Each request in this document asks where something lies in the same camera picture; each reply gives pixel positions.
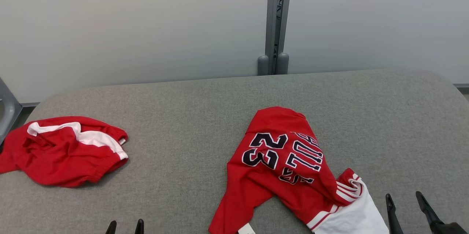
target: clothing label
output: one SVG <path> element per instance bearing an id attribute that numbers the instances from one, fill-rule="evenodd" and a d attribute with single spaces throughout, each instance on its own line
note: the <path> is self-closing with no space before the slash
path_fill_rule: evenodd
<path id="1" fill-rule="evenodd" d="M 251 225 L 248 223 L 238 230 L 238 234 L 256 234 L 256 233 L 251 228 Z"/>

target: gray fabric surface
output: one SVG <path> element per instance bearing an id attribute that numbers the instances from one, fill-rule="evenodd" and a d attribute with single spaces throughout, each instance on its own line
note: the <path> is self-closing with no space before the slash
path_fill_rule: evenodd
<path id="1" fill-rule="evenodd" d="M 206 233 L 226 188 L 226 163 L 258 109 L 303 113 L 330 169 L 351 167 L 387 222 L 385 194 L 404 233 L 428 234 L 415 191 L 443 221 L 469 230 L 469 103 L 426 71 L 243 77 L 82 89 L 41 103 L 29 120 L 100 119 L 127 131 L 129 162 L 98 184 L 44 187 L 0 174 L 0 233 Z M 276 198 L 255 209 L 257 234 L 310 233 Z"/>

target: white partition panel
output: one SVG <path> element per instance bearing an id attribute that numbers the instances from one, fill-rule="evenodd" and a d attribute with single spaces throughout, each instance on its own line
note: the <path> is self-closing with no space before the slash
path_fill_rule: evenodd
<path id="1" fill-rule="evenodd" d="M 289 74 L 407 67 L 469 83 L 469 0 L 290 0 Z"/>
<path id="2" fill-rule="evenodd" d="M 108 84 L 256 75 L 267 0 L 0 0 L 20 103 Z"/>

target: red garment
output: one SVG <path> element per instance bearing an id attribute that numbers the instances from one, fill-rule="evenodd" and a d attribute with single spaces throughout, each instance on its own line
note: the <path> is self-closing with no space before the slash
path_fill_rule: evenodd
<path id="1" fill-rule="evenodd" d="M 335 180 L 305 116 L 293 110 L 258 111 L 227 169 L 212 234 L 235 234 L 273 195 L 317 234 L 387 232 L 362 180 L 350 168 Z M 359 223 L 356 232 L 350 229 Z"/>
<path id="2" fill-rule="evenodd" d="M 22 170 L 42 185 L 77 187 L 127 162 L 122 129 L 87 117 L 29 122 L 10 132 L 0 154 L 0 174 Z"/>

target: clothing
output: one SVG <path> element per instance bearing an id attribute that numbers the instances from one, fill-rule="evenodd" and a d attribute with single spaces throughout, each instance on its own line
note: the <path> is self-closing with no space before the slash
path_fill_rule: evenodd
<path id="1" fill-rule="evenodd" d="M 306 117 L 293 110 L 258 111 L 227 169 L 212 234 L 236 233 L 273 195 L 316 234 L 388 233 L 361 178 L 349 168 L 336 180 Z"/>
<path id="2" fill-rule="evenodd" d="M 29 122 L 11 131 L 0 153 L 0 174 L 22 170 L 42 185 L 77 187 L 127 162 L 120 128 L 87 117 Z"/>

